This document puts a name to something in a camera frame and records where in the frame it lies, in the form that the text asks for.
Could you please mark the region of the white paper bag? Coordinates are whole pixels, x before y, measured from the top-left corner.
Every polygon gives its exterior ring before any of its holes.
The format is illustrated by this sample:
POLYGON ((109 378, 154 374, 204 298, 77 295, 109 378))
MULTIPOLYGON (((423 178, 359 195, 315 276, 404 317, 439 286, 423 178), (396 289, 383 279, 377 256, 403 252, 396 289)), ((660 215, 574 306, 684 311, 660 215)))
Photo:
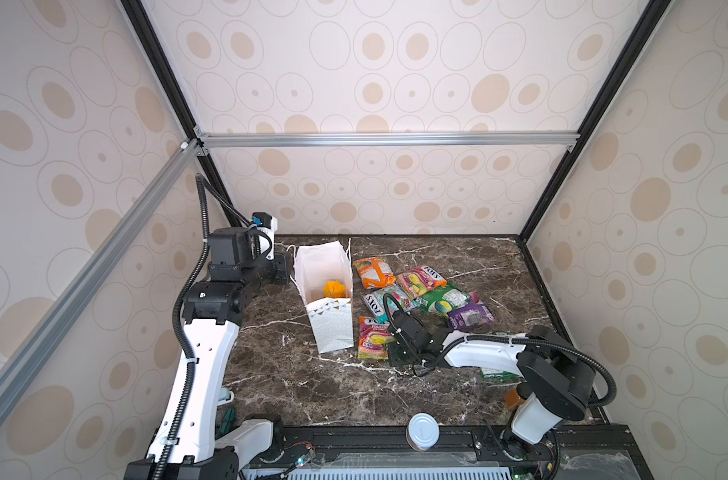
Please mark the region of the white paper bag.
POLYGON ((302 299, 320 354, 354 346, 353 271, 350 251, 339 241, 296 249, 291 279, 302 299), (330 280, 344 283, 347 298, 325 298, 330 280))

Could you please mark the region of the green packet near right arm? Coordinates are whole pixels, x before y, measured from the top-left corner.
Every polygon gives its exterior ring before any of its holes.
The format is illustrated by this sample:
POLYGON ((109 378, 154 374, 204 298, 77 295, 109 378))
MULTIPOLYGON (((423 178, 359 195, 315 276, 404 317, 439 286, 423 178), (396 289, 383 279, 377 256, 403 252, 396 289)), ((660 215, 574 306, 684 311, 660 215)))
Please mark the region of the green packet near right arm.
POLYGON ((522 380, 522 377, 518 374, 507 372, 503 370, 494 370, 489 368, 481 368, 481 378, 484 381, 492 382, 494 384, 508 385, 517 384, 522 380))

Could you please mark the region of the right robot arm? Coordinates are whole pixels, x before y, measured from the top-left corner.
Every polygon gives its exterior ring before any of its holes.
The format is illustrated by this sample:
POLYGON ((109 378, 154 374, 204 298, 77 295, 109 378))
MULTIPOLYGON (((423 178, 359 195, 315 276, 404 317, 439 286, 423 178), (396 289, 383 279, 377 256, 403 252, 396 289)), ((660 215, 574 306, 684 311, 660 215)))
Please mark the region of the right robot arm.
POLYGON ((478 367, 523 380, 519 389, 525 393, 524 403, 498 435, 501 448, 514 460, 563 422, 580 421, 588 410, 617 396, 609 370, 550 328, 536 326, 516 335, 431 333, 393 295, 384 296, 384 309, 393 338, 388 345, 391 365, 409 365, 414 374, 478 367))

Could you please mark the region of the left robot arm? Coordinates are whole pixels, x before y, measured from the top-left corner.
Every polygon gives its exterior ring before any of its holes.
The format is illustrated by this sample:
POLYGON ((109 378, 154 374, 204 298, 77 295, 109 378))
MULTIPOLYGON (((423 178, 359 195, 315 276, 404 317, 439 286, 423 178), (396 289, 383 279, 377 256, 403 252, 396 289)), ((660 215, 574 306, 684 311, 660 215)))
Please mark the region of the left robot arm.
POLYGON ((257 212, 236 227, 212 230, 208 200, 231 206, 203 175, 196 186, 203 250, 172 310, 181 359, 162 422, 146 457, 127 466, 127 479, 241 479, 253 460, 283 455, 278 416, 247 419, 216 435, 217 410, 229 393, 225 370, 248 306, 262 287, 290 280, 291 262, 275 250, 278 221, 257 212))

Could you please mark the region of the yellow snack bag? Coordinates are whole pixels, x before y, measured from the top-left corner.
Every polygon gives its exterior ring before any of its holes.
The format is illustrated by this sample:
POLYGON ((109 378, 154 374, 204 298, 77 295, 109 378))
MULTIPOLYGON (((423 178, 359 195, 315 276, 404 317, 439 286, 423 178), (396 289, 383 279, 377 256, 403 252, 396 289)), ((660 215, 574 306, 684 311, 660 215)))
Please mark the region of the yellow snack bag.
POLYGON ((330 280, 323 287, 325 298, 347 298, 348 289, 344 283, 338 280, 330 280))

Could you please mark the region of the pink fruit candy packet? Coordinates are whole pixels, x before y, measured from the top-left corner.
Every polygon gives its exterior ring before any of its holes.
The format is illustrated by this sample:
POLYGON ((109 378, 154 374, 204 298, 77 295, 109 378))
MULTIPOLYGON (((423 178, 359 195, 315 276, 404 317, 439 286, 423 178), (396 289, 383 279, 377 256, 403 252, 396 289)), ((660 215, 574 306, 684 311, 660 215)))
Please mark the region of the pink fruit candy packet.
POLYGON ((392 341, 388 323, 379 323, 375 319, 364 316, 359 318, 359 359, 387 360, 388 344, 392 341))

